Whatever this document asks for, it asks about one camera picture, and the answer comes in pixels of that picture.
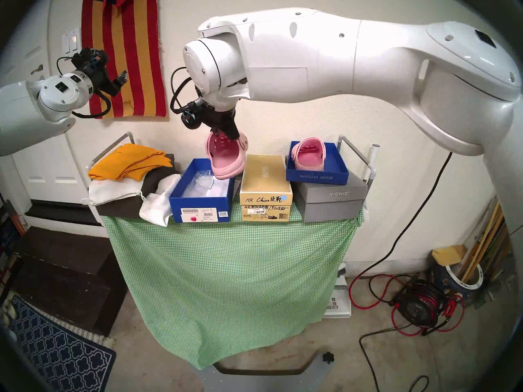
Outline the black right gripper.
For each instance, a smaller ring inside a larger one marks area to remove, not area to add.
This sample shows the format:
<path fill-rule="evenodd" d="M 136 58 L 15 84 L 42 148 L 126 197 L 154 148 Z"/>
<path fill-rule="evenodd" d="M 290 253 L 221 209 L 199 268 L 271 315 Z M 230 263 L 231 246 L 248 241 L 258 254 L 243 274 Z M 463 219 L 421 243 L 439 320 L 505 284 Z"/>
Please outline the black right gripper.
<path fill-rule="evenodd" d="M 239 139 L 240 133 L 235 124 L 236 106 L 229 110 L 217 111 L 214 106 L 204 103 L 201 106 L 201 122 L 211 128 L 215 136 L 227 136 L 231 141 Z"/>

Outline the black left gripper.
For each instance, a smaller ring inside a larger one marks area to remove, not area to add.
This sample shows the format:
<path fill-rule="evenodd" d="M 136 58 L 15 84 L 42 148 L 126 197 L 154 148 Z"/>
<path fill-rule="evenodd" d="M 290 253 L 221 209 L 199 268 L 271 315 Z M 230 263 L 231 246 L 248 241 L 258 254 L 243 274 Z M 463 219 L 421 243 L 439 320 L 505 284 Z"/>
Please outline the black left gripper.
<path fill-rule="evenodd" d="M 109 79 L 107 63 L 110 57 L 104 50 L 84 48 L 72 57 L 75 71 L 72 73 L 79 78 L 76 82 L 80 97 L 90 97 L 101 91 L 116 97 L 119 88 L 128 82 L 127 70 L 122 71 L 115 79 Z"/>

